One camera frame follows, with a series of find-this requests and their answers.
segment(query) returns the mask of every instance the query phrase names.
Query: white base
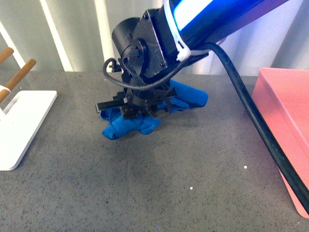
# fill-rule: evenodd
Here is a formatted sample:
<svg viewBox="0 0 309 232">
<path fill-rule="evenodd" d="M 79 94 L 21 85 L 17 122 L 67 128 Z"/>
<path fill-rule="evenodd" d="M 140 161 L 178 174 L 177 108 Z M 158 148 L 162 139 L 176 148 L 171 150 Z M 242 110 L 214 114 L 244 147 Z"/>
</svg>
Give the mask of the white base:
<svg viewBox="0 0 309 232">
<path fill-rule="evenodd" d="M 15 169 L 57 97 L 56 91 L 20 91 L 0 121 L 0 171 Z"/>
</svg>

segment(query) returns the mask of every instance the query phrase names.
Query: wire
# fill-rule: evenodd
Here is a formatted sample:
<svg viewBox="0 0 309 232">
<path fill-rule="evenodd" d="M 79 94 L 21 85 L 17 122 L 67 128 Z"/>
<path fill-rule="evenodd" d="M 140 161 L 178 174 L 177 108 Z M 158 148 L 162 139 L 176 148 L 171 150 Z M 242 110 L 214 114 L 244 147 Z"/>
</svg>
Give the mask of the wire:
<svg viewBox="0 0 309 232">
<path fill-rule="evenodd" d="M 288 160 L 284 151 L 280 147 L 275 136 L 270 131 L 267 123 L 263 119 L 260 111 L 256 107 L 253 99 L 251 98 L 248 90 L 246 89 L 239 73 L 237 72 L 234 64 L 225 53 L 225 51 L 215 43 L 205 43 L 202 45 L 203 50 L 212 50 L 222 62 L 228 76 L 230 77 L 233 86 L 238 93 L 238 96 L 247 110 L 249 117 L 255 125 L 258 133 L 260 134 L 263 142 L 273 157 L 275 163 L 279 167 L 283 176 L 289 183 L 290 187 L 294 191 L 295 195 L 309 214 L 309 190 L 307 189 L 304 182 L 301 180 L 294 167 Z"/>
<path fill-rule="evenodd" d="M 151 84 L 146 85 L 146 86 L 133 86 L 133 85 L 130 85 L 130 84 L 126 84 L 126 83 L 124 83 L 122 81 L 119 81 L 119 80 L 113 78 L 112 76 L 110 76 L 108 74 L 108 72 L 107 72 L 108 65 L 109 65 L 109 63 L 111 63 L 114 60 L 115 60 L 114 58 L 109 58 L 108 60 L 105 61 L 104 65 L 103 65 L 103 74 L 104 74 L 104 76 L 109 81 L 111 81 L 114 84 L 119 85 L 119 86 L 121 86 L 123 88 L 130 88 L 130 89 L 133 89 L 133 90 L 141 90 L 141 91 L 155 88 L 155 87 L 160 86 L 163 83 L 169 81 L 176 73 L 178 73 L 183 67 L 185 67 L 187 62 L 188 62 L 188 60 L 184 60 L 184 61 L 180 62 L 173 71 L 171 71 L 165 77 L 163 77 L 162 79 L 160 79 L 160 80 L 158 80 L 158 81 L 156 81 L 154 83 L 151 83 Z"/>
</svg>

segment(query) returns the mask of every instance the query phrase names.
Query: speckled surface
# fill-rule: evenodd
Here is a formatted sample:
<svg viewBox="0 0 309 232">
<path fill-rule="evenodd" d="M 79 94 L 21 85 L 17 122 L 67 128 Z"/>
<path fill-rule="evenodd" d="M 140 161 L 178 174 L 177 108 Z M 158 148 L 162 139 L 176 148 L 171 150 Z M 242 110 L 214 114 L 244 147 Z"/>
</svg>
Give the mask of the speckled surface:
<svg viewBox="0 0 309 232">
<path fill-rule="evenodd" d="M 0 172 L 0 231 L 307 232 L 228 77 L 175 80 L 208 92 L 206 107 L 110 141 L 94 106 L 118 87 L 101 73 L 31 72 L 15 93 L 58 98 L 20 166 Z M 255 81 L 244 78 L 250 91 Z"/>
</svg>

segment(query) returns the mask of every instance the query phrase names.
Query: blue cloth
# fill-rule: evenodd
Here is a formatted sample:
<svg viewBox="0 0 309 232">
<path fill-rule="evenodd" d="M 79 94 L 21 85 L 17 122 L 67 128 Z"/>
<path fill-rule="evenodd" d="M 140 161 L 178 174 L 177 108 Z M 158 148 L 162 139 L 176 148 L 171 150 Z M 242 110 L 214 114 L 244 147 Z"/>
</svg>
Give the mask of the blue cloth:
<svg viewBox="0 0 309 232">
<path fill-rule="evenodd" d="M 170 99 L 173 104 L 172 113 L 197 107 L 203 107 L 208 100 L 207 93 L 171 80 L 170 87 L 176 88 L 177 96 Z M 166 103 L 158 105 L 158 109 L 169 110 Z M 160 125 L 161 119 L 152 116 L 143 116 L 138 114 L 137 118 L 124 119 L 120 108 L 102 110 L 100 113 L 102 119 L 109 121 L 110 125 L 102 132 L 107 138 L 114 140 L 121 138 L 131 131 L 139 131 L 141 134 L 150 134 Z"/>
</svg>

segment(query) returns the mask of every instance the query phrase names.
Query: white curtain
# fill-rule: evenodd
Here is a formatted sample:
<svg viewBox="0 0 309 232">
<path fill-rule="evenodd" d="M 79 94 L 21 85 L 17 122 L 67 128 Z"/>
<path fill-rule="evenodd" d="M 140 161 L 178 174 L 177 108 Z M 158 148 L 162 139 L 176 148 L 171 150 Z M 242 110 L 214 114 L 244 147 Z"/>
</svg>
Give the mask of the white curtain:
<svg viewBox="0 0 309 232">
<path fill-rule="evenodd" d="M 0 50 L 14 57 L 1 70 L 17 70 L 27 60 L 38 71 L 101 71 L 105 58 L 119 57 L 113 28 L 128 17 L 141 17 L 164 0 L 0 0 Z M 308 69 L 309 0 L 289 0 L 228 36 L 222 44 L 241 75 L 261 67 Z M 223 74 L 210 55 L 183 73 Z"/>
</svg>

